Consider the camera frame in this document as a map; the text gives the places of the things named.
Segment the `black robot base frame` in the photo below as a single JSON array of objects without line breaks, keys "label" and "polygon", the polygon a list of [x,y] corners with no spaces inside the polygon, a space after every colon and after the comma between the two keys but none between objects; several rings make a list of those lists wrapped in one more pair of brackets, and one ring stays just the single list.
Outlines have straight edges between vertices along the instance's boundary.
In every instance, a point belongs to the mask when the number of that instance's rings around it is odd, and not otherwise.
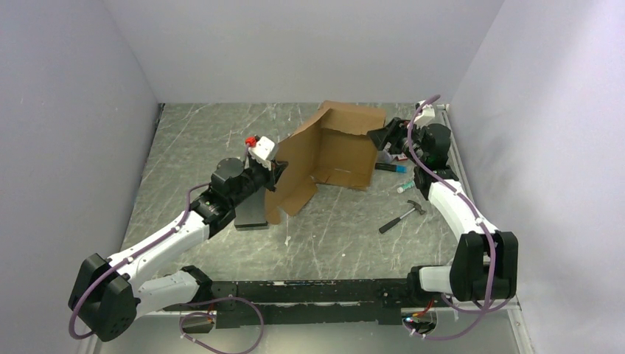
[{"label": "black robot base frame", "polygon": [[190,303],[168,311],[208,310],[212,306],[219,329],[256,325],[307,325],[374,322],[400,325],[412,310],[436,300],[418,288],[415,276],[359,280],[215,281]]}]

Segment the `brown cardboard box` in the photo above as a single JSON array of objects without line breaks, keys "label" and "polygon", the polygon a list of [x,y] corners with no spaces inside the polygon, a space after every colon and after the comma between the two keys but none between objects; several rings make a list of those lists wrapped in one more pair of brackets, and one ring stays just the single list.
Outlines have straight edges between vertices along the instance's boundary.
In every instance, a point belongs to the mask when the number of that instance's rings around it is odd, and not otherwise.
[{"label": "brown cardboard box", "polygon": [[288,166],[265,193],[268,223],[281,223],[281,213],[297,215],[317,193],[319,184],[366,190],[377,160],[369,131],[383,128],[382,108],[324,101],[288,138],[279,143],[276,160]]}]

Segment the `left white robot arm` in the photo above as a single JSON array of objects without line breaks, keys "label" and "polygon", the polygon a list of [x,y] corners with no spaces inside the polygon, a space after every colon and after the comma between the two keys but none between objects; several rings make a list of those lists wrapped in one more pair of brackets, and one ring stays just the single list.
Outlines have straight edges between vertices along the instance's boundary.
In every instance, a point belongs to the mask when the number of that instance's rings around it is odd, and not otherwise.
[{"label": "left white robot arm", "polygon": [[110,341],[133,321],[156,309],[162,298],[192,309],[212,299],[212,281],[194,266],[151,280],[165,263],[214,237],[236,217],[236,208],[261,189],[275,191],[289,165],[275,159],[246,166],[238,158],[217,164],[208,182],[191,187],[183,211],[163,229],[124,251],[82,261],[68,300],[69,335],[76,340],[97,336]]}]

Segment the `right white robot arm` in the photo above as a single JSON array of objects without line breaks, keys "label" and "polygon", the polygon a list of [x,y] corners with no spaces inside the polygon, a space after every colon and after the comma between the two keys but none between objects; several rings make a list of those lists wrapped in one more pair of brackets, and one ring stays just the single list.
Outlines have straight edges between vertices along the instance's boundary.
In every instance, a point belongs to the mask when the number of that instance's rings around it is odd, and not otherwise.
[{"label": "right white robot arm", "polygon": [[443,216],[457,240],[450,265],[411,269],[406,286],[409,302],[423,306],[434,294],[486,305],[513,298],[517,290],[518,239],[489,222],[463,191],[448,164],[450,129],[438,123],[418,127],[406,119],[394,118],[366,135],[378,150],[403,153],[414,162],[416,188]]}]

